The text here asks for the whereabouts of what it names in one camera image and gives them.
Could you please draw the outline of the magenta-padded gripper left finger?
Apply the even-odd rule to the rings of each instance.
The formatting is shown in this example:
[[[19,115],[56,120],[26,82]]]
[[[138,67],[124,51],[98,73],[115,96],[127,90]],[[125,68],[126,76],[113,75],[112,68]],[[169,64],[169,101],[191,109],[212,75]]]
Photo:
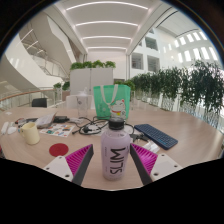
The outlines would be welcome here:
[[[93,145],[90,144],[66,157],[57,156],[44,167],[44,170],[81,185],[93,154]]]

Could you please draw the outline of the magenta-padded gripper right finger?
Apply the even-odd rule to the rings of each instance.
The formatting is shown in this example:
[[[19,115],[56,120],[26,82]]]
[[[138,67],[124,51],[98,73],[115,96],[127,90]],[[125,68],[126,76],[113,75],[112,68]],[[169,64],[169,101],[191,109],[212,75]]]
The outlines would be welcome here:
[[[150,184],[182,169],[167,154],[155,154],[136,144],[130,145],[130,154],[143,185]]]

